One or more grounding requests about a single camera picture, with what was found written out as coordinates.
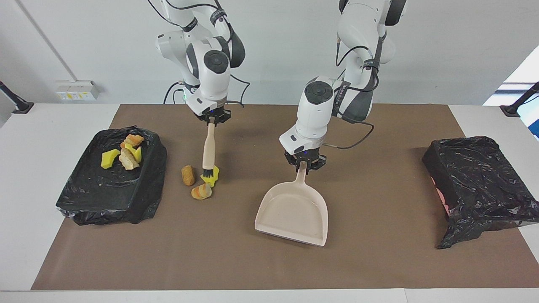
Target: trash bag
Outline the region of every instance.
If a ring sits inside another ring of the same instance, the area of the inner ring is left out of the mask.
[[[423,156],[447,212],[439,249],[482,232],[539,222],[533,198],[499,145],[489,137],[432,141]]]
[[[125,170],[118,157],[103,169],[101,154],[120,149],[128,134],[141,135],[140,167]],[[56,207],[79,225],[131,222],[153,218],[161,201],[167,149],[159,136],[131,126],[98,132],[80,158]]]

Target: brown mat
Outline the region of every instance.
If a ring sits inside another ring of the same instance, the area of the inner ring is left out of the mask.
[[[278,137],[296,107],[229,108],[232,119],[216,129],[220,180],[199,202],[180,169],[201,172],[204,123],[186,106],[122,105],[111,128],[148,128],[168,149],[157,214],[138,225],[64,220],[32,289],[539,287],[539,265],[518,229],[434,248],[446,222],[421,157],[432,140],[463,136],[447,106],[374,105],[376,129],[363,144],[322,149],[328,164],[307,184],[328,204],[323,248],[254,230],[266,191],[294,180]],[[366,131],[334,119],[326,141],[350,144]]]

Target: dustpan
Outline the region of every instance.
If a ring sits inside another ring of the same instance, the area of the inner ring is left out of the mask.
[[[272,187],[262,199],[254,229],[269,235],[324,246],[328,208],[322,195],[305,184],[307,164],[301,162],[294,182]]]

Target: black pole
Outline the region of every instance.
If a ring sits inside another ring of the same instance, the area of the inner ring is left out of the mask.
[[[539,92],[539,82],[534,84],[529,90],[527,90],[524,95],[522,95],[515,103],[512,105],[502,105],[500,108],[502,109],[502,112],[507,117],[518,117],[520,118],[520,115],[516,112],[521,105],[523,105],[528,99],[531,98],[534,94]]]
[[[12,92],[2,81],[0,81],[0,90],[8,96],[15,105],[15,110],[11,112],[12,114],[26,114],[34,104],[33,102],[26,102],[23,98],[17,96],[17,94]]]

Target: robotic arm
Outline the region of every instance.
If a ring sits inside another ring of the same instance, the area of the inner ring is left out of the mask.
[[[156,47],[163,57],[175,62],[184,79],[184,98],[200,120],[215,124],[230,118],[224,109],[230,69],[241,65],[245,49],[218,1],[216,5],[196,0],[162,0],[167,19],[182,30],[157,37]],[[198,23],[193,10],[204,14],[217,36]]]
[[[372,108],[378,86],[378,68],[395,53],[386,37],[386,26],[395,25],[404,14],[406,0],[340,0],[337,54],[341,40],[349,48],[344,79],[317,77],[309,81],[298,105],[296,124],[279,137],[288,163],[298,170],[301,162],[309,170],[326,164],[320,155],[331,116],[361,123]]]

